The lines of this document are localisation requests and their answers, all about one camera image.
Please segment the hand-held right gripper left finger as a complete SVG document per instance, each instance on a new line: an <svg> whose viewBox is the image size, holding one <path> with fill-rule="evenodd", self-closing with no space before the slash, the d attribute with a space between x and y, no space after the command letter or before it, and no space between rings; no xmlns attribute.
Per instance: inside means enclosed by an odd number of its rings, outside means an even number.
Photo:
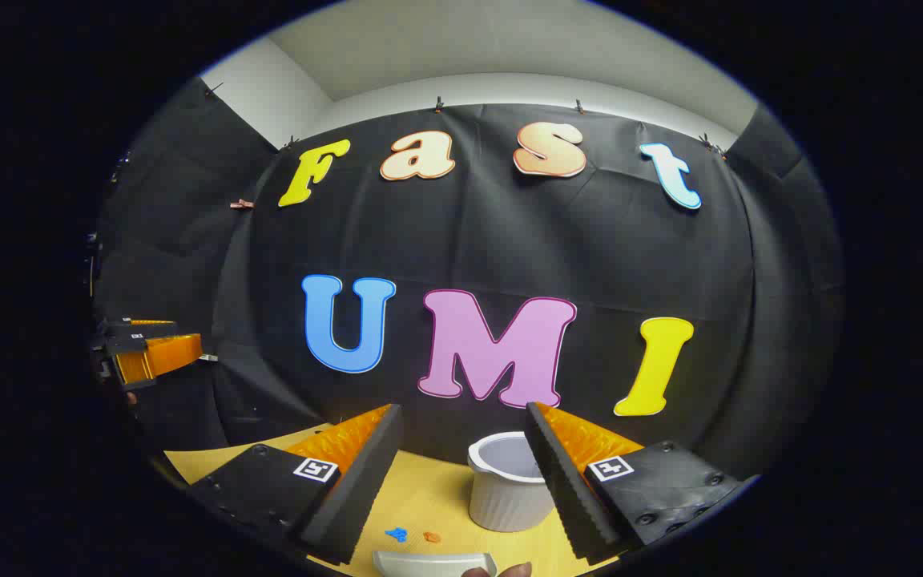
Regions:
<svg viewBox="0 0 923 577"><path fill-rule="evenodd" d="M345 565L402 438L402 408L388 403L286 449L249 446L187 492L273 551Z"/></svg>

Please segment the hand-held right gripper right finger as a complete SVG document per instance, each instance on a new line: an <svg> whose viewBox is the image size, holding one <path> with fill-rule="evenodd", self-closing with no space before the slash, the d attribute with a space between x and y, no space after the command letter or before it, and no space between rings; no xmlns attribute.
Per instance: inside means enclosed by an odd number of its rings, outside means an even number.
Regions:
<svg viewBox="0 0 923 577"><path fill-rule="evenodd" d="M729 507L739 479L672 441L642 446L586 419L528 403L524 434L572 551L588 563L637 559Z"/></svg>

